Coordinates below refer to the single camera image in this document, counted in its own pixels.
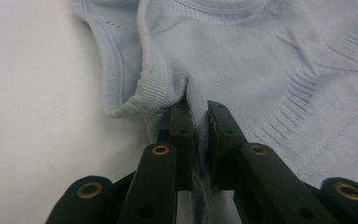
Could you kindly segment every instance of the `textured knit pattern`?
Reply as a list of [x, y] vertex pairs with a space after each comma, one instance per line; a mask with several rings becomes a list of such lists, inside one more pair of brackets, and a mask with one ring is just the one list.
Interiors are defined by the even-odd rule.
[[[240, 222], [232, 192], [210, 188], [208, 100], [226, 105], [247, 139], [274, 148], [301, 180], [358, 182], [358, 1], [143, 0], [128, 14], [120, 1], [100, 2], [76, 0], [76, 12], [111, 62], [103, 64], [108, 114], [155, 122], [182, 98], [189, 103], [196, 223]], [[135, 22], [135, 12], [138, 35], [103, 32], [114, 19]], [[122, 54], [136, 37], [142, 54], [132, 57], [142, 62], [132, 63]]]

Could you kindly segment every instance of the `white table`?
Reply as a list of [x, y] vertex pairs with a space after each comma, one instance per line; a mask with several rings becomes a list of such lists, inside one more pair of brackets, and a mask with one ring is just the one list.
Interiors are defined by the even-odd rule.
[[101, 59], [70, 0], [0, 0], [0, 223], [44, 223], [76, 180], [134, 171], [145, 126], [103, 112]]

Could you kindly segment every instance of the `light blue fabric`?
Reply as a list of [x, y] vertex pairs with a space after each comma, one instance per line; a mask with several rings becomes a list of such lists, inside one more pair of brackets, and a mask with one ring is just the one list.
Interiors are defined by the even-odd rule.
[[[105, 83], [107, 113], [155, 121], [183, 97], [190, 105], [197, 223], [240, 221], [232, 192], [210, 188], [208, 100], [226, 105], [247, 139], [274, 148], [301, 180], [315, 187], [333, 176], [358, 182], [358, 1], [143, 0], [136, 13], [118, 7], [121, 1], [101, 2], [75, 6], [103, 66], [112, 67], [104, 69], [112, 80]], [[113, 20], [131, 21], [131, 34], [104, 32]], [[127, 88], [118, 68], [132, 69]]]

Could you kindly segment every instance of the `screw hole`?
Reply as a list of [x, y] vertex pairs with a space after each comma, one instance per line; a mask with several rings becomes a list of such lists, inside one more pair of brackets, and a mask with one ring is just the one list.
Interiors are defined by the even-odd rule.
[[267, 151], [265, 148], [263, 147], [258, 147], [258, 146], [252, 146], [251, 147], [251, 152], [257, 156], [264, 156], [267, 154]]
[[335, 188], [340, 195], [358, 201], [358, 188], [343, 182], [337, 182]]
[[309, 208], [303, 207], [300, 208], [300, 210], [298, 211], [298, 214], [306, 219], [313, 219], [315, 217], [315, 215], [312, 213], [312, 211], [309, 210]]
[[89, 199], [97, 196], [101, 190], [103, 189], [103, 186], [98, 182], [89, 182], [87, 184], [84, 184], [77, 190], [77, 197], [81, 199]]
[[141, 209], [139, 209], [138, 211], [138, 215], [140, 217], [151, 217], [153, 216], [153, 208], [151, 206], [143, 206]]
[[153, 149], [152, 149], [153, 154], [155, 154], [157, 156], [165, 155], [169, 151], [170, 151], [170, 149], [168, 147], [165, 147], [165, 146], [157, 146], [157, 147], [153, 147]]

